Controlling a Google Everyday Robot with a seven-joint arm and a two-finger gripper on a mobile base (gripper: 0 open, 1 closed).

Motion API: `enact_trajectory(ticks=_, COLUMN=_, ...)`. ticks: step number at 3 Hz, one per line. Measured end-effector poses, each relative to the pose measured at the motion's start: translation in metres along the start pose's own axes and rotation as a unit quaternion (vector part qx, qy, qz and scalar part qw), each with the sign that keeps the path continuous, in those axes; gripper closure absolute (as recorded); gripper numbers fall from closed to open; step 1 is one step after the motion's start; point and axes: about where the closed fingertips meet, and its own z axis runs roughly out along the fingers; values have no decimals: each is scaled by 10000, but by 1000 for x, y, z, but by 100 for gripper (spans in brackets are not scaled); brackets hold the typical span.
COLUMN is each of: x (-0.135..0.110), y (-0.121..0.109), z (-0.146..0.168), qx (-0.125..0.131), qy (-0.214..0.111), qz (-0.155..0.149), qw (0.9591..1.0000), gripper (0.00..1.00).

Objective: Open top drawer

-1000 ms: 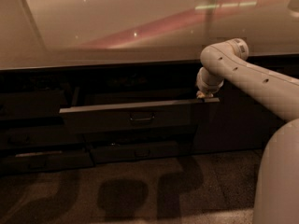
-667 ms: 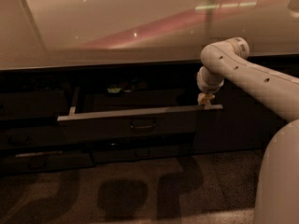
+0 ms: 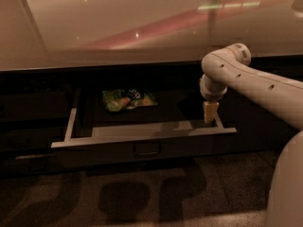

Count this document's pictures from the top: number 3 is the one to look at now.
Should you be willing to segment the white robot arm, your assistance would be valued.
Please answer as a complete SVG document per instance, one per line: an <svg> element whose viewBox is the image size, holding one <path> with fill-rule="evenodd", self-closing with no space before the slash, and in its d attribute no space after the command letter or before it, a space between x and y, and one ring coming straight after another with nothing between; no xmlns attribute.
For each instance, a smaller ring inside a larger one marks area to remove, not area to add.
<svg viewBox="0 0 303 227"><path fill-rule="evenodd" d="M202 59L200 92L218 101L232 88L298 130L276 162L265 227L303 227L303 82L249 66L245 44L231 44Z"/></svg>

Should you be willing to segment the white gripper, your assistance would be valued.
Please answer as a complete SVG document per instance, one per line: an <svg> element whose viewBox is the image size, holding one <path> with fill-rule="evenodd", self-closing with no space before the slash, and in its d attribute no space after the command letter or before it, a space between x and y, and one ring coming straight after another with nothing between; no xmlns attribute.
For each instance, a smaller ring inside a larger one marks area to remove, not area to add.
<svg viewBox="0 0 303 227"><path fill-rule="evenodd" d="M199 86L201 95L205 100L208 100L204 102L203 106L204 120L205 123L211 123L219 108L218 100L222 99L226 94L227 86L220 82L213 81L206 74L203 74L200 78Z"/></svg>

